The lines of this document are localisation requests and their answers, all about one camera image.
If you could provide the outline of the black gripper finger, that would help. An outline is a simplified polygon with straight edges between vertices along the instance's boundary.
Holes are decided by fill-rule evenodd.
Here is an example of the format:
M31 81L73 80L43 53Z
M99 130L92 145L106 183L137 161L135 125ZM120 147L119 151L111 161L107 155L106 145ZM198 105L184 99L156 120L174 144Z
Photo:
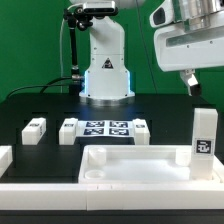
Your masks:
M190 96L199 96L202 92L201 84L195 77L195 70L188 69L180 72L180 77L187 87Z

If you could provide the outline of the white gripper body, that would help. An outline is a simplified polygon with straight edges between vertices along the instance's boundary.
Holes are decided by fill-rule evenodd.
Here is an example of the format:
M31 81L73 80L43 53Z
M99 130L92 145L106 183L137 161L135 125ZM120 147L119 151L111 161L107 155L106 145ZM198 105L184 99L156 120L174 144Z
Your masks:
M149 20L163 71L224 66L224 0L164 0Z

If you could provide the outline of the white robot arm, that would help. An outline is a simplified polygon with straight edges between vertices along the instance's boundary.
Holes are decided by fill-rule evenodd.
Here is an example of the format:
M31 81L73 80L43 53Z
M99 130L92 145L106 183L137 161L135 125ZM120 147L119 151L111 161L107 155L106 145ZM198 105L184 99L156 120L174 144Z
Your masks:
M74 26L90 31L90 66L80 98L117 103L135 96L124 65L125 32L112 20L146 0L70 0ZM224 66L224 0L164 0L149 17L159 67L178 71L191 96L201 93L200 68Z

